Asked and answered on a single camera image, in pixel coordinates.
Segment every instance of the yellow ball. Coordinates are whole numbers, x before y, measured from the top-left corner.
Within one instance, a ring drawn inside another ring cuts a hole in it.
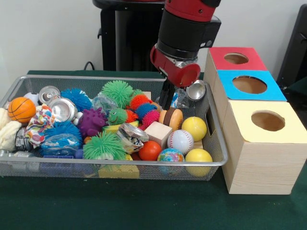
[[[211,155],[203,149],[192,149],[186,155],[186,162],[213,162]],[[211,167],[187,166],[187,171],[196,177],[206,176]]]
[[[195,142],[203,139],[207,133],[206,123],[196,116],[186,119],[182,124],[182,129],[188,131],[193,136]]]

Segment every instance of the red box lid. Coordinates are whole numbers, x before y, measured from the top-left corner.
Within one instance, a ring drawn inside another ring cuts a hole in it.
[[[209,51],[217,70],[267,70],[252,47],[212,47]]]

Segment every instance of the shape sorter box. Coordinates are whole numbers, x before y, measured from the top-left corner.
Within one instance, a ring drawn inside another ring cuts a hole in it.
[[[228,100],[286,101],[253,48],[209,49],[204,79],[212,89],[222,128]]]
[[[291,193],[307,158],[307,131],[289,103],[229,101],[223,133],[230,194]]]
[[[213,97],[222,128],[229,100],[287,101],[268,71],[251,70],[219,70]]]
[[[204,80],[213,92],[218,70],[262,70],[264,63],[251,47],[213,47],[208,50]]]

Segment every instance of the plastic bag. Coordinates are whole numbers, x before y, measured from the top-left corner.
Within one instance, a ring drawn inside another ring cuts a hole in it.
[[[73,156],[80,148],[80,141],[72,134],[49,137],[42,144],[43,156]]]
[[[112,109],[118,108],[118,104],[114,102],[111,98],[104,95],[103,93],[99,93],[93,100],[92,100],[93,108],[99,109],[102,108],[101,112],[108,115],[108,113]]]

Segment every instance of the green spiky ball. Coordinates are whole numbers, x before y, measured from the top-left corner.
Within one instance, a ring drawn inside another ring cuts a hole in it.
[[[112,109],[108,116],[108,123],[111,126],[123,124],[128,118],[127,112],[124,109]]]
[[[131,100],[133,88],[125,81],[114,80],[105,84],[101,92],[113,99],[120,108],[125,109]]]
[[[114,160],[123,161],[126,158],[125,150],[116,134],[110,132],[100,133],[97,137],[93,137],[87,144],[83,146],[84,159],[96,160],[108,153],[113,155]]]
[[[140,94],[144,94],[142,90],[139,90],[139,89],[135,89],[133,91],[133,94],[131,96],[131,98],[135,97],[136,95],[140,95]]]

